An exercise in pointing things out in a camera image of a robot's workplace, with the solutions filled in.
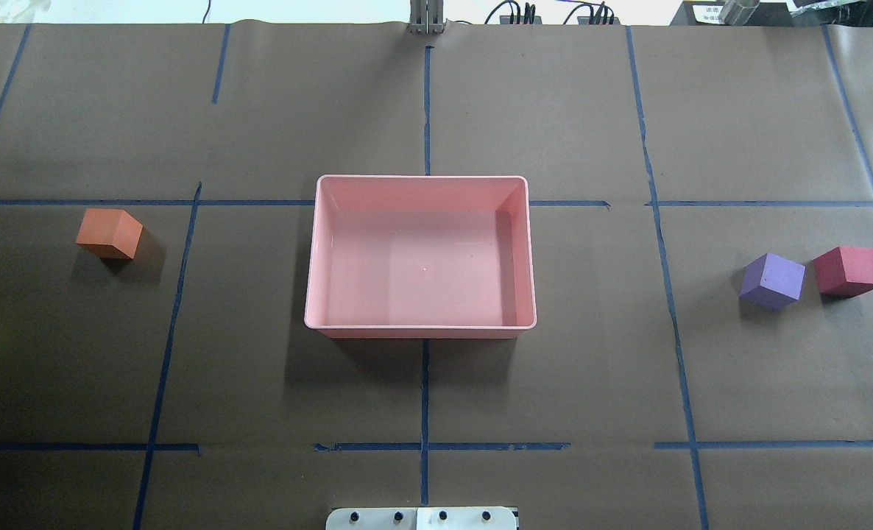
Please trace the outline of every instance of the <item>metal bracket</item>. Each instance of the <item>metal bracket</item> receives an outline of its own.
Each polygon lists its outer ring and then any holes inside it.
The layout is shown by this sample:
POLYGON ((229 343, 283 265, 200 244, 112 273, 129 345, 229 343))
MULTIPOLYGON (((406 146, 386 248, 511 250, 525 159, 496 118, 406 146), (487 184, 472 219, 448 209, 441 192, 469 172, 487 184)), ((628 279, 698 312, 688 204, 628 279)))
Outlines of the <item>metal bracket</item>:
POLYGON ((503 506, 336 509, 325 530, 518 530, 518 510, 503 506))
POLYGON ((443 0, 410 0, 410 33, 443 33, 443 0))

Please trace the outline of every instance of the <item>purple cube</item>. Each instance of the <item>purple cube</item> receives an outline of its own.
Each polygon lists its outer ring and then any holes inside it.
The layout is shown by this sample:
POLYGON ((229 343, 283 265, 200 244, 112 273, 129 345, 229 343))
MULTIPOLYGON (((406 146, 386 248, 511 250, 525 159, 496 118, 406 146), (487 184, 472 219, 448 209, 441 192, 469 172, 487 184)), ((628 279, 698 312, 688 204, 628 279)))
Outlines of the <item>purple cube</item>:
POLYGON ((747 265, 741 298, 777 311, 799 300, 806 267, 779 255, 764 254, 747 265))

